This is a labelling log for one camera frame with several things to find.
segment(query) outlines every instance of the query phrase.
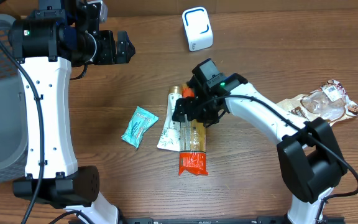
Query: white rectangular object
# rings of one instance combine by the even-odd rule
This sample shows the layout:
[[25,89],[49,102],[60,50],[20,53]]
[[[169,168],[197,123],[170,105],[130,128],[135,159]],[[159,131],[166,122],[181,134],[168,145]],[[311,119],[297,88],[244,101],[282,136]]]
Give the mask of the white rectangular object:
[[203,7],[187,9],[181,15],[189,50],[196,51],[212,46],[213,35],[208,13]]

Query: gray bin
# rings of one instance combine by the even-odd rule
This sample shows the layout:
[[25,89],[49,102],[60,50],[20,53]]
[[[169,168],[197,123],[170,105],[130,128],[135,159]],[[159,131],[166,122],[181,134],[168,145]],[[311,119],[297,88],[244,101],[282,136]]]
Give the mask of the gray bin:
[[[0,14],[0,39],[10,51],[7,35],[14,20]],[[27,138],[23,84],[16,67],[0,49],[0,182],[24,175]]]

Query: white label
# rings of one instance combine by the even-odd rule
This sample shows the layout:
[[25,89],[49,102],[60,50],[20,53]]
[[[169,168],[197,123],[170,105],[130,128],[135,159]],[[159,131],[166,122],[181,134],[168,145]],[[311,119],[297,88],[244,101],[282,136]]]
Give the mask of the white label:
[[323,89],[323,91],[332,102],[342,98],[341,94],[338,92],[335,86],[329,86]]

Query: light blue object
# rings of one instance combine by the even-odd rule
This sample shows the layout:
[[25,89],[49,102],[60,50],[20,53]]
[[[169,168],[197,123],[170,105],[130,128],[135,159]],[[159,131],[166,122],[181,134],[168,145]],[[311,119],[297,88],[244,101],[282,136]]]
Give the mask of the light blue object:
[[158,117],[147,110],[137,107],[134,115],[129,121],[128,128],[121,139],[139,148],[143,134],[158,121]]

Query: wooden tabletop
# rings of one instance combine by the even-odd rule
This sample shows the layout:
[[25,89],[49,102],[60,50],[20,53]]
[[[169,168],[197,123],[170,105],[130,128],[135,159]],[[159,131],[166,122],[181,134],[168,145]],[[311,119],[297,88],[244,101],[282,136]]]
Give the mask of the wooden tabletop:
[[[90,66],[84,79],[70,82],[78,164],[98,167],[100,191],[127,217],[255,218],[288,211],[291,193],[276,147],[246,121],[228,114],[208,128],[209,176],[178,176],[178,153],[157,149],[169,87],[188,81],[208,57],[276,103],[331,78],[358,103],[358,10],[215,14],[210,20],[213,46],[191,53],[180,16],[109,18],[101,29],[126,30],[136,55],[126,65]],[[72,76],[80,72],[75,68]],[[136,106],[160,118],[138,151],[121,140]],[[358,171],[358,117],[333,129]],[[335,192],[355,187],[348,172]],[[11,182],[0,184],[0,223],[19,223],[27,205],[13,196]],[[36,205],[29,223],[47,223],[62,212]],[[358,223],[358,195],[333,199],[324,214]]]

